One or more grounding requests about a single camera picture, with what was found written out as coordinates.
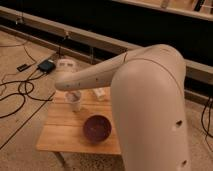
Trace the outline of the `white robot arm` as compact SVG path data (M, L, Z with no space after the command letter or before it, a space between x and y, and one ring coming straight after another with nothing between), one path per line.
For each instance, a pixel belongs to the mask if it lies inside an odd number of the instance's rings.
M191 171L184 81L186 63L174 47L156 44L124 52L71 73L60 91L109 87L126 171Z

